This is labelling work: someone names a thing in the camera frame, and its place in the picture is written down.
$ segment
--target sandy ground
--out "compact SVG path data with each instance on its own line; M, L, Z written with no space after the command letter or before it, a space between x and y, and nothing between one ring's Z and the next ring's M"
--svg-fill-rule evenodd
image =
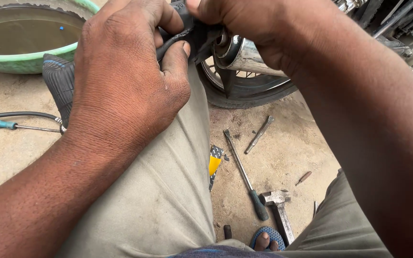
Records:
M103 5L105 1L95 1ZM59 115L40 75L0 73L0 112L38 111ZM244 155L268 115L275 121L250 154ZM43 118L14 118L20 124L57 128L56 122ZM210 107L211 143L223 149L230 161L218 168L211 197L217 240L224 239L222 226L232 226L233 238L249 244L261 226L273 225L273 216L261 222L254 213L247 188L223 135L229 129L234 136L243 165L258 193L287 189L292 201L286 211L294 234L299 235L310 223L313 202L321 202L327 186L340 167L318 130L301 94L294 94L261 107L228 110ZM43 154L60 134L0 129L0 184ZM313 175L295 187L307 171Z

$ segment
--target left hand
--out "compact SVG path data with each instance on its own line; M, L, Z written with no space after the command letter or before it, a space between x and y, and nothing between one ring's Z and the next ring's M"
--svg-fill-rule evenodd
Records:
M190 47L172 45L160 69L158 26L171 34L183 30L165 0L109 0L84 24L65 140L103 155L135 154L170 125L190 96Z

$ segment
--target thigh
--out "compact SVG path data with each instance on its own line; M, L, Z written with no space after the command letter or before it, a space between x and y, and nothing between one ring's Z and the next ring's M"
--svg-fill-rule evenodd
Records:
M156 257L215 243L208 106L193 64L189 80L173 123L89 208L57 257Z
M313 221L281 255L287 257L391 257L359 207L339 169Z

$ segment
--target foot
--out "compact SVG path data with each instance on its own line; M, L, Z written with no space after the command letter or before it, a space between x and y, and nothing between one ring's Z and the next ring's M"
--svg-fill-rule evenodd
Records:
M264 251L267 248L269 242L270 242L270 239L268 237L267 232L262 232L256 238L256 245L254 246L254 250L257 251L257 252ZM270 248L271 251L280 251L280 249L278 249L278 243L275 240L270 243L269 248Z

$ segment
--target water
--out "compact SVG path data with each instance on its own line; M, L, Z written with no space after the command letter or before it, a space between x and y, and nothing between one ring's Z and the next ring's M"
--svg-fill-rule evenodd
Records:
M47 8L0 8L0 55L42 52L75 43L84 22Z

